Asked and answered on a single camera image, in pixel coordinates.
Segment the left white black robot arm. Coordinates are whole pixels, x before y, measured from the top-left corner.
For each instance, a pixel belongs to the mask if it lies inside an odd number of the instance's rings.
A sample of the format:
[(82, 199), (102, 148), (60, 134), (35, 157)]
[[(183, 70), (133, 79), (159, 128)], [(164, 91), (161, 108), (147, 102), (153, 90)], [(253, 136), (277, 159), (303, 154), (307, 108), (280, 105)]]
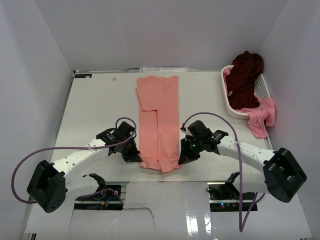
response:
[(140, 163), (135, 133), (136, 129), (123, 121), (117, 128), (99, 133), (86, 146), (62, 159), (41, 161), (34, 170), (27, 193), (46, 213), (57, 210), (66, 199), (103, 199), (110, 191), (103, 177), (96, 173), (86, 173), (79, 180), (75, 177), (93, 163), (116, 153), (120, 153), (126, 163)]

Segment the salmon pink t shirt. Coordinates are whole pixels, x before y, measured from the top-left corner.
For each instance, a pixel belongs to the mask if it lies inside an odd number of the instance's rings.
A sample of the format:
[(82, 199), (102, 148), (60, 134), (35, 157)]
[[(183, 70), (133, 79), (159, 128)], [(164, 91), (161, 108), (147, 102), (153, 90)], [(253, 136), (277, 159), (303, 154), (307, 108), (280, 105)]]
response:
[(143, 168), (163, 174), (179, 168), (179, 77), (137, 79), (139, 150)]

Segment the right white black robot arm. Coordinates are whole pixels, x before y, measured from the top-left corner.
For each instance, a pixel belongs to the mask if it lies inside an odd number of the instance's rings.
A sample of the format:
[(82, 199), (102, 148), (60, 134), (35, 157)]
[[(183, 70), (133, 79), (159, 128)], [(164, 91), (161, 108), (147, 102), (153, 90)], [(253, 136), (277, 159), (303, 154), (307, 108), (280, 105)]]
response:
[(295, 157), (283, 147), (272, 150), (237, 142), (234, 137), (221, 130), (207, 136), (186, 135), (181, 139), (180, 145), (179, 165), (199, 159), (201, 152), (209, 152), (238, 160), (260, 172), (258, 176), (249, 178), (244, 178), (240, 172), (230, 176), (225, 183), (225, 192), (233, 200), (244, 192), (260, 192), (289, 203), (307, 180), (307, 175)]

